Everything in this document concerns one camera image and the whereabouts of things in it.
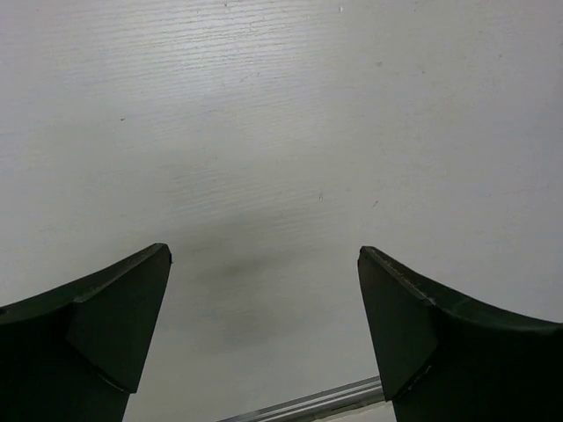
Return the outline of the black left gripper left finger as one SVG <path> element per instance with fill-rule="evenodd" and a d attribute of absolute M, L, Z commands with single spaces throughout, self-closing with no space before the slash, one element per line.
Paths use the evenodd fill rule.
<path fill-rule="evenodd" d="M 1 308 L 3 421 L 121 421 L 171 270 L 167 244 Z"/>

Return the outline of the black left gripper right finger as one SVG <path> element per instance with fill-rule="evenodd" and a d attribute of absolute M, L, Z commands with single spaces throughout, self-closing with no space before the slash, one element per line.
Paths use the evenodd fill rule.
<path fill-rule="evenodd" d="M 357 265 L 397 420 L 561 420 L 561 324 L 476 300 L 372 246 Z"/>

